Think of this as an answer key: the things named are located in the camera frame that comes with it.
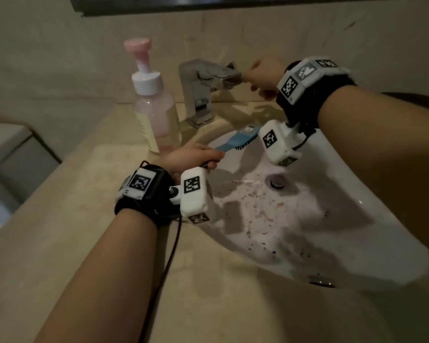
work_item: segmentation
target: white sink basin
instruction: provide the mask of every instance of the white sink basin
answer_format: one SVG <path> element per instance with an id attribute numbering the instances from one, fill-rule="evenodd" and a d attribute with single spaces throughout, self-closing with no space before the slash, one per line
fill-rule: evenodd
<path id="1" fill-rule="evenodd" d="M 259 139 L 227 152 L 209 176 L 219 220 L 201 228 L 260 267 L 336 288 L 393 289 L 427 271 L 426 247 L 320 131 L 301 151 L 302 158 L 287 168 L 268 162 Z M 272 189 L 270 179 L 284 188 Z"/>

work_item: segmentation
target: wall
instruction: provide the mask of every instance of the wall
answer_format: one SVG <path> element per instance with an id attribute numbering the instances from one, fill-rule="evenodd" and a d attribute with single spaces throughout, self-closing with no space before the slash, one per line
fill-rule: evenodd
<path id="1" fill-rule="evenodd" d="M 65 157 L 114 103 L 131 102 L 123 41 L 153 40 L 152 64 L 183 101 L 178 64 L 240 69 L 265 53 L 327 54 L 376 91 L 429 95 L 429 0 L 290 5 L 82 18 L 69 0 L 0 0 L 0 121 L 31 126 Z M 220 101 L 254 101 L 240 86 Z"/>

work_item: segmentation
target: faucet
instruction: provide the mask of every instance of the faucet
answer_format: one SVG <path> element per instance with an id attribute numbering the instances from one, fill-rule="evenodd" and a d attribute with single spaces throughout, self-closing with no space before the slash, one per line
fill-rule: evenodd
<path id="1" fill-rule="evenodd" d="M 226 67 L 195 59 L 179 66 L 184 104 L 189 124 L 199 128 L 213 121 L 211 93 L 230 90 L 241 83 L 241 73 L 232 62 Z"/>

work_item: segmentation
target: person's left arm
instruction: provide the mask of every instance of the person's left arm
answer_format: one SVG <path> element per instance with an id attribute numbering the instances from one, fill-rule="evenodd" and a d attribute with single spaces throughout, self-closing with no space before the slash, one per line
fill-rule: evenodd
<path id="1" fill-rule="evenodd" d="M 188 145 L 155 162 L 176 182 L 223 152 Z M 35 343 L 137 342 L 151 295 L 157 228 L 143 213 L 122 209 L 54 306 Z"/>

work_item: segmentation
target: transparent plastic bottle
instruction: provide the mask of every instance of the transparent plastic bottle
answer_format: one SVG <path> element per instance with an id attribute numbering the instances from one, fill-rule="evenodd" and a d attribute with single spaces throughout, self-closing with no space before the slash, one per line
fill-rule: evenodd
<path id="1" fill-rule="evenodd" d="M 124 42 L 127 51 L 132 52 L 138 72 L 132 75 L 135 91 L 139 95 L 134 103 L 135 115 L 151 152 L 166 154 L 181 146 L 181 132 L 175 101 L 164 89 L 160 72 L 152 71 L 148 51 L 148 38 L 133 38 Z"/>

